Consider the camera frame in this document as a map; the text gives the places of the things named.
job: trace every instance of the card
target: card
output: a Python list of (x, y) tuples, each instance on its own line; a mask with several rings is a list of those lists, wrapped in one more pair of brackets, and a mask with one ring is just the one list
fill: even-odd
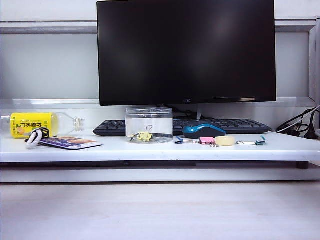
[(68, 150), (86, 149), (102, 145), (98, 141), (73, 136), (44, 137), (40, 140), (39, 144)]

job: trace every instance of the transparent jar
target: transparent jar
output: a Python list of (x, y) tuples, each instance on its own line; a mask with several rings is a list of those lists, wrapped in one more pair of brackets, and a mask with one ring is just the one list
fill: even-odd
[(171, 108), (127, 108), (126, 136), (131, 143), (160, 144), (173, 140), (173, 114)]

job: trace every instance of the keychain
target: keychain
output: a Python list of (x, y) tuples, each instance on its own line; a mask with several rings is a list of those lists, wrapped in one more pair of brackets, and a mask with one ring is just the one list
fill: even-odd
[(25, 140), (25, 147), (26, 149), (35, 149), (36, 146), (39, 144), (42, 138), (48, 138), (50, 135), (50, 131), (46, 127), (40, 127), (34, 129), (32, 132), (29, 133), (29, 138)]

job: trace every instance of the monitor logo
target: monitor logo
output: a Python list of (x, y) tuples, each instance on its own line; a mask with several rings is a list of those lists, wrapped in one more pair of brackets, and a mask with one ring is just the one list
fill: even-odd
[(191, 99), (184, 99), (182, 102), (184, 104), (190, 104), (191, 103)]

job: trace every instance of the wall trim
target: wall trim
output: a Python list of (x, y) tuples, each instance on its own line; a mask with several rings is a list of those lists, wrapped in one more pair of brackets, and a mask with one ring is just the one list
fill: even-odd
[[(276, 32), (310, 31), (316, 17), (275, 19)], [(96, 34), (96, 20), (0, 21), (0, 34)]]
[[(204, 103), (201, 105), (224, 105), (226, 103)], [(296, 108), (316, 107), (309, 97), (277, 97), (276, 101), (228, 102), (228, 106), (241, 105), (244, 108)], [(125, 108), (126, 106), (100, 106), (99, 99), (2, 99), (2, 109), (97, 109)]]

